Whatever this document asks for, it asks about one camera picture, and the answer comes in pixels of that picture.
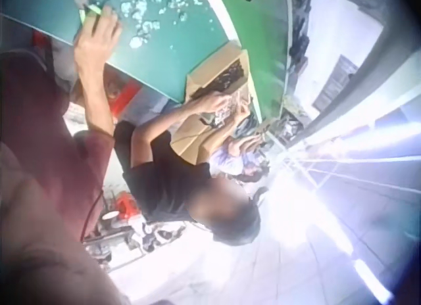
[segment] workbench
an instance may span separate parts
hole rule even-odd
[[[95,1],[102,4],[104,0]],[[135,0],[108,0],[118,12],[125,1]],[[238,31],[239,43],[249,51],[251,74],[258,94],[258,102],[254,104],[260,106],[257,109],[259,119],[260,112],[263,117],[269,116],[273,100],[279,101],[283,95],[279,79],[284,76],[280,76],[278,68],[279,62],[286,59],[286,35],[274,30],[276,19],[245,0],[222,0],[226,9],[225,6],[217,7],[214,0],[196,0],[200,4],[187,1],[189,6],[181,8],[186,12],[187,20],[181,22],[177,9],[167,7],[168,0],[162,0],[161,4],[147,0],[143,19],[158,20],[161,25],[151,33],[148,44],[137,49],[129,46],[138,30],[136,22],[120,12],[124,30],[109,64],[182,103],[187,74],[232,39],[232,34],[227,35],[227,29],[221,23],[226,25],[227,17],[222,21],[220,14],[215,13],[228,10],[228,22],[234,23],[234,35]],[[159,14],[163,7],[166,12]],[[74,0],[2,0],[1,13],[69,44],[81,25]]]

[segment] wire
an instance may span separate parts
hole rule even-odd
[[[91,217],[93,209],[97,206],[99,199],[101,198],[103,194],[104,194],[104,190],[101,190],[98,197],[95,199],[95,202],[92,204],[91,208],[89,209],[89,212],[87,213],[84,228],[82,228],[82,233],[80,234],[80,242],[83,242],[85,239],[85,232],[86,232],[87,224],[89,223],[89,218]]]
[[[342,162],[345,164],[364,164],[364,163],[376,163],[376,162],[416,162],[421,161],[421,156],[403,156],[403,157],[389,157],[389,158],[373,158],[373,159],[355,159],[355,158],[343,158],[343,159],[297,159],[300,162]]]
[[[365,179],[359,179],[359,178],[355,178],[355,177],[348,176],[348,175],[334,174],[333,172],[327,172],[325,170],[319,170],[319,169],[314,169],[314,168],[309,168],[309,171],[320,172],[322,174],[330,174],[331,176],[336,176],[336,177],[354,180],[354,181],[358,181],[358,182],[370,183],[372,185],[378,185],[380,187],[387,187],[387,188],[390,188],[390,189],[396,189],[396,190],[400,190],[400,191],[406,191],[406,192],[411,192],[411,193],[416,193],[418,195],[421,195],[421,190],[417,190],[417,189],[400,187],[398,185],[391,185],[391,184],[388,184],[388,183],[374,182],[374,181],[365,180]]]

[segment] wall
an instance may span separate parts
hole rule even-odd
[[[346,0],[312,0],[306,52],[309,64],[299,77],[294,96],[311,118],[312,107],[340,55],[358,67],[373,48],[383,26]]]

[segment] fluorescent light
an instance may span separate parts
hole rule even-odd
[[[382,129],[373,129],[345,140],[346,149],[363,151],[379,149],[421,133],[421,123],[411,122]]]
[[[354,261],[354,268],[358,275],[364,281],[366,286],[373,293],[374,297],[383,304],[389,304],[393,299],[393,294],[390,293],[377,279],[377,277],[371,272],[370,268],[361,259]]]

